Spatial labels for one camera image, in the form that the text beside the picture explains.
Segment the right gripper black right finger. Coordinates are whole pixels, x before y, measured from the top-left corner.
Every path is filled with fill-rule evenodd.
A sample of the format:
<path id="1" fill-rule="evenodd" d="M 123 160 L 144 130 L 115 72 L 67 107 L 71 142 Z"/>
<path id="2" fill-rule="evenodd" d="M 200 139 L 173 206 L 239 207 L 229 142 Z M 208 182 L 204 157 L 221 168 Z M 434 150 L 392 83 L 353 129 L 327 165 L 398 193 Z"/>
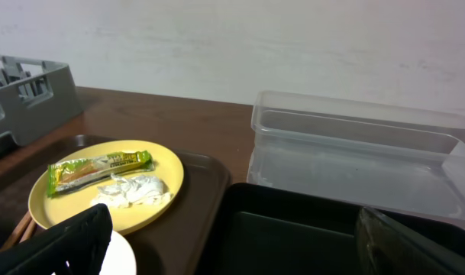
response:
<path id="1" fill-rule="evenodd" d="M 363 207 L 356 243 L 365 274 L 465 274 L 465 230 L 455 225 Z"/>

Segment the dark brown serving tray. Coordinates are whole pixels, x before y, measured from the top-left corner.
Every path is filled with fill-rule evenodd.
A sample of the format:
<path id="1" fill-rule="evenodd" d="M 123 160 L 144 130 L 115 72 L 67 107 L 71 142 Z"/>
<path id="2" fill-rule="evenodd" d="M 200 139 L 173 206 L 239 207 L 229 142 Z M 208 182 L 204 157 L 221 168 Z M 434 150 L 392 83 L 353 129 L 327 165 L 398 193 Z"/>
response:
<path id="1" fill-rule="evenodd" d="M 28 211 L 31 187 L 63 157 L 104 143 L 99 136 L 76 135 L 54 141 L 28 157 L 16 157 L 0 174 L 0 247 Z M 215 158 L 184 150 L 176 155 L 184 167 L 181 190 L 155 221 L 126 235 L 138 274 L 192 274 L 231 177 Z"/>

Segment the wooden chopstick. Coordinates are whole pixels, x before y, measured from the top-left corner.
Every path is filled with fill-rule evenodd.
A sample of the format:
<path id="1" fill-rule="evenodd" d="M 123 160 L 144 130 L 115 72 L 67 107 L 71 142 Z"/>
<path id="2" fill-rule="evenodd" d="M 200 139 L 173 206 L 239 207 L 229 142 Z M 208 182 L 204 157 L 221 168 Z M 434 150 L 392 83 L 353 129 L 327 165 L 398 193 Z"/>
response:
<path id="1" fill-rule="evenodd" d="M 32 237 L 32 235 L 34 234 L 34 231 L 37 229 L 37 223 L 34 221 L 34 220 L 31 220 L 29 223 L 28 223 L 28 226 L 26 227 L 23 235 L 21 236 L 20 238 L 20 243 L 21 242 L 24 242 L 28 239 L 30 239 Z"/>
<path id="2" fill-rule="evenodd" d="M 8 250 L 9 248 L 16 245 L 21 240 L 22 235 L 26 232 L 27 227 L 29 226 L 30 223 L 31 223 L 31 214 L 30 212 L 26 212 L 23 218 L 15 226 L 15 229 L 8 236 L 4 244 L 1 246 L 0 252 Z"/>

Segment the green snack wrapper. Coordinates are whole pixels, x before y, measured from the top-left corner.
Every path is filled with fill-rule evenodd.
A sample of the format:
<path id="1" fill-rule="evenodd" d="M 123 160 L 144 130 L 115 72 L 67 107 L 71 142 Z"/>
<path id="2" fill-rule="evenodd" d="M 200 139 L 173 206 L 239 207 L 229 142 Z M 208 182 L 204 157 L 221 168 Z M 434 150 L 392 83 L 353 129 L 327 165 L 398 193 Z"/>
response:
<path id="1" fill-rule="evenodd" d="M 49 198 L 72 193 L 112 174 L 135 170 L 154 170 L 154 160 L 147 151 L 113 152 L 97 157 L 84 157 L 51 164 L 47 168 Z"/>

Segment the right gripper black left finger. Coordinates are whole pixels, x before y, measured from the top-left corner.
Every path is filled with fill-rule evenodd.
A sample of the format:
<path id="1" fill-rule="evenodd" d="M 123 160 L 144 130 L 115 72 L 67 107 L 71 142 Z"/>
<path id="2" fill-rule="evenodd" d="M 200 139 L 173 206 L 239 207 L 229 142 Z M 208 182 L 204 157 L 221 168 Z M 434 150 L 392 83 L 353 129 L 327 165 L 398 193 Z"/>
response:
<path id="1" fill-rule="evenodd" d="M 0 274 L 98 274 L 112 230 L 108 207 L 94 205 L 0 252 Z"/>

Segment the white bowl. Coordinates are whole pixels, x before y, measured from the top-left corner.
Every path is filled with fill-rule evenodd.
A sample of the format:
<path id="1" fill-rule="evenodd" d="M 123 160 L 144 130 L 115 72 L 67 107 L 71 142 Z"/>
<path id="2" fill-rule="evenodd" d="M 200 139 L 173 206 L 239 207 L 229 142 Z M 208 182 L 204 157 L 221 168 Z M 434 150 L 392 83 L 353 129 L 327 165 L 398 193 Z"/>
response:
<path id="1" fill-rule="evenodd" d="M 136 275 L 137 263 L 128 241 L 118 232 L 111 233 L 100 275 Z"/>

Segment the grey plastic dish rack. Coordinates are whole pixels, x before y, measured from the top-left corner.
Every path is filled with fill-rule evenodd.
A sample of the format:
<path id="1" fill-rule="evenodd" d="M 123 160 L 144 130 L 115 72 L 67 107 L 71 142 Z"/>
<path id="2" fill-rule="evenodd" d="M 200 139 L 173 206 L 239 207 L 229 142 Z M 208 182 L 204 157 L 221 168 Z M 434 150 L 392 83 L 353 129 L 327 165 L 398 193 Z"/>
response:
<path id="1" fill-rule="evenodd" d="M 0 55 L 0 156 L 81 112 L 68 64 Z"/>

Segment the clear plastic waste bin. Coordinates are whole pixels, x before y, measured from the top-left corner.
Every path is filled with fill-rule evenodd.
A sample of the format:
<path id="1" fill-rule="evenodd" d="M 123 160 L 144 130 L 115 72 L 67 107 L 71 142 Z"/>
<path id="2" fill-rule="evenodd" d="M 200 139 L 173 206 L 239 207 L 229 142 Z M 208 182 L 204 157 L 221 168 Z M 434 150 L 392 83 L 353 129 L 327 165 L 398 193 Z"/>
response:
<path id="1" fill-rule="evenodd" d="M 465 228 L 465 116 L 261 92 L 247 180 Z"/>

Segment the black waste tray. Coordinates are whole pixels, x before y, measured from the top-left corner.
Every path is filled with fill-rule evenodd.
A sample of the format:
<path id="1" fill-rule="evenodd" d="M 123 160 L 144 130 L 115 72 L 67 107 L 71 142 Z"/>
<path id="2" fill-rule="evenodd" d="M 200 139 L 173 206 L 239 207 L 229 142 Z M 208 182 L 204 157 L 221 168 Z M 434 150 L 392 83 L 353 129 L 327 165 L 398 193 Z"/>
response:
<path id="1" fill-rule="evenodd" d="M 365 274 L 356 243 L 363 207 L 373 208 L 234 184 L 221 201 L 196 273 Z"/>

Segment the white paper napkin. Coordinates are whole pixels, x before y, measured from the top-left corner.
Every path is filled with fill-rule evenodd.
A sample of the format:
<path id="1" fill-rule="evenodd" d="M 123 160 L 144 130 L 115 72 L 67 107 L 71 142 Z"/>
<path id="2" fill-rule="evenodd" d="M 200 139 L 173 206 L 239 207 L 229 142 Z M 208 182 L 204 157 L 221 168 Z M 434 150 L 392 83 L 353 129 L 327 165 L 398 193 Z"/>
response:
<path id="1" fill-rule="evenodd" d="M 113 173 L 111 179 L 112 184 L 97 187 L 98 194 L 90 205 L 105 204 L 109 208 L 123 209 L 134 205 L 161 205 L 174 197 L 156 176 L 126 178 Z"/>

